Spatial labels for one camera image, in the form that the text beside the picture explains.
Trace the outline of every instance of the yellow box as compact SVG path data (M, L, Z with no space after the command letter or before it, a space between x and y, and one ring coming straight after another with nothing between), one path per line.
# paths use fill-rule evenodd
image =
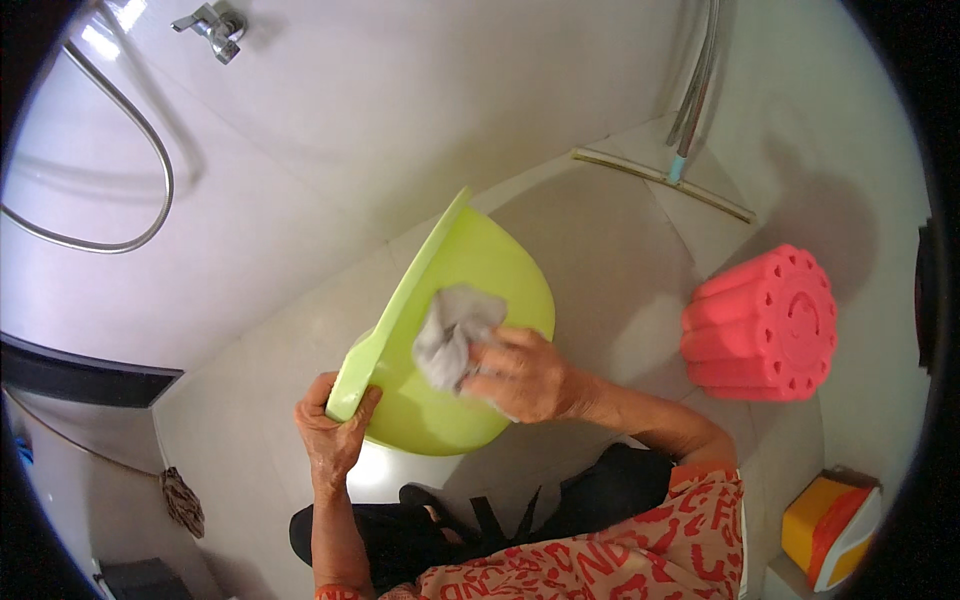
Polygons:
M804 573L810 571L817 524L840 496L854 490L853 486L817 477L783 514L780 546ZM879 490L873 489L827 552L814 591L833 588L853 573L879 522Z

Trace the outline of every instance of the green plastic basin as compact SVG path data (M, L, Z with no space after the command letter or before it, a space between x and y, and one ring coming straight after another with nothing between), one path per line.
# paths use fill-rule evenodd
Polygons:
M486 402L430 387L411 348L434 293L468 283L507 301L505 324L533 327L553 339L553 295L533 258L499 225L467 206L464 188L423 243L376 326L344 360L326 404L337 421L353 416L368 384L383 390L367 439L424 454L464 454L488 444L509 424Z

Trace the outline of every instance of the woman's right hand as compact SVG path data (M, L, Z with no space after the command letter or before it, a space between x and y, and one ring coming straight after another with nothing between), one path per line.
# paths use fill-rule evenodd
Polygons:
M593 377L570 365L533 329L499 327L500 345L470 345L480 372L462 389L489 398L505 414L525 423L582 418L594 396Z

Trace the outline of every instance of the hand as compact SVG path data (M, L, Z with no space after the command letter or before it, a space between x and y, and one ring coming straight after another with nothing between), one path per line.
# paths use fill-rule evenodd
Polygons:
M470 359L480 373L463 390L492 400L505 414L525 423L582 417L591 403L591 376L566 362L533 329L499 327L502 346L472 344Z
M324 413L336 379L336 372L321 374L294 407L294 422L310 457L310 475L317 492L336 492L346 486L347 471L357 464L364 431L383 396L379 388L368 387L353 417L338 423Z

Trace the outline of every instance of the blue object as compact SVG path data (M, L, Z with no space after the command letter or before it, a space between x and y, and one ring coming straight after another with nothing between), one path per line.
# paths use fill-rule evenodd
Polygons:
M673 164L670 165L670 175L667 176L666 180L668 183L676 183L680 180L680 172L684 169L684 163L686 158L680 155L673 157Z
M27 441L22 436L17 436L13 443L16 444L16 453L20 455L23 466L29 467L32 465L34 463L34 452L27 445Z

